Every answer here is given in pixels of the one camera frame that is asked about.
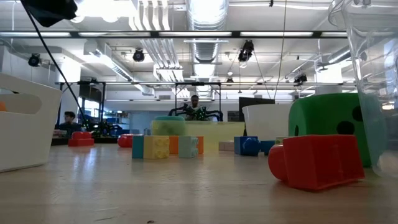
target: transparent plastic bin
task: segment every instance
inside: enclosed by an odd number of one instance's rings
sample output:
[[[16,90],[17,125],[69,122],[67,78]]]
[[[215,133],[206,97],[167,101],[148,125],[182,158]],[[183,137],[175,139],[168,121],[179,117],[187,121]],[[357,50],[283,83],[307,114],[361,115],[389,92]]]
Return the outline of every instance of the transparent plastic bin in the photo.
[[[347,30],[373,169],[398,177],[398,0],[337,0],[329,21]]]

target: man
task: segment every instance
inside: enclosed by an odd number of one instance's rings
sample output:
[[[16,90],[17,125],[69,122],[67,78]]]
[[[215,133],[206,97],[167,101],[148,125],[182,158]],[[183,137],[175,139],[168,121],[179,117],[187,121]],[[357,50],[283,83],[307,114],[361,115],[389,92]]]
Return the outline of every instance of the man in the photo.
[[[187,110],[197,111],[200,108],[202,108],[202,106],[199,106],[199,96],[196,96],[196,95],[191,96],[191,105],[188,106]],[[187,116],[185,117],[185,120],[186,121],[195,121],[195,120],[197,120],[197,118],[192,114],[187,114]]]
[[[76,118],[74,112],[66,111],[63,117],[65,119],[65,122],[60,124],[60,130],[68,131],[67,135],[72,135],[72,133],[74,133],[75,131],[81,131],[81,126],[73,122],[73,120]]]

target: air duct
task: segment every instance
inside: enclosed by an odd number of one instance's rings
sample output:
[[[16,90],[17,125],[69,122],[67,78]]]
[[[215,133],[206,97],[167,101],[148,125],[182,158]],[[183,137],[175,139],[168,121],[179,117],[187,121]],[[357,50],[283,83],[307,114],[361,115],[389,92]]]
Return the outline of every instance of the air duct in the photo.
[[[223,30],[228,12],[228,0],[186,0],[190,30]],[[220,49],[219,43],[192,43],[195,76],[201,82],[208,82],[214,75]]]

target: wooden table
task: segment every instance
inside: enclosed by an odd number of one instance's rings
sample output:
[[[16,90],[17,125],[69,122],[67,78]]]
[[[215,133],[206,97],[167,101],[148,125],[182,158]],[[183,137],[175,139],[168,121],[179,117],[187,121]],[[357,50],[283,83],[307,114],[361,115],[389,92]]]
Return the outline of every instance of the wooden table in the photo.
[[[115,144],[55,146],[47,165],[0,174],[0,223],[398,223],[398,181],[366,175],[310,193],[275,180],[262,154],[143,161]]]

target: black cable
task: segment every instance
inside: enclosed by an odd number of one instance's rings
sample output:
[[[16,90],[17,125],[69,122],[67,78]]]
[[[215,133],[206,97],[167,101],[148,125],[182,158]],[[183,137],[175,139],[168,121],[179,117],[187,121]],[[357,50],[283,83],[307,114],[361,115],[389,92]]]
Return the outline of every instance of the black cable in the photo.
[[[65,80],[65,84],[67,84],[67,87],[68,87],[68,89],[70,90],[70,93],[72,94],[73,98],[75,99],[76,104],[77,104],[77,107],[79,108],[79,111],[80,111],[80,113],[81,113],[81,119],[82,119],[83,126],[86,126],[86,128],[88,128],[88,125],[87,125],[87,122],[86,122],[86,119],[85,119],[85,114],[84,114],[82,108],[80,107],[79,101],[78,101],[78,99],[77,99],[75,93],[73,92],[73,90],[72,90],[70,84],[68,83],[67,78],[65,77],[65,75],[63,74],[61,68],[58,66],[57,62],[55,61],[54,57],[52,56],[49,47],[48,47],[47,44],[45,43],[45,41],[44,41],[44,39],[43,39],[43,37],[42,37],[42,34],[40,33],[39,28],[37,27],[37,25],[36,25],[36,23],[35,23],[35,21],[34,21],[34,19],[33,19],[33,17],[32,17],[32,14],[30,13],[30,11],[28,10],[28,8],[27,8],[27,6],[26,6],[25,0],[21,0],[21,3],[22,3],[22,5],[23,5],[23,7],[24,7],[24,9],[25,9],[25,11],[26,11],[27,16],[29,17],[30,21],[32,22],[32,24],[33,24],[33,26],[34,26],[34,28],[35,28],[35,30],[36,30],[36,32],[37,32],[37,35],[39,36],[39,39],[42,41],[42,44],[43,44],[45,50],[46,50],[47,53],[49,54],[49,56],[50,56],[52,62],[54,63],[55,67],[57,68],[57,70],[58,70],[59,73],[61,74],[62,78]]]

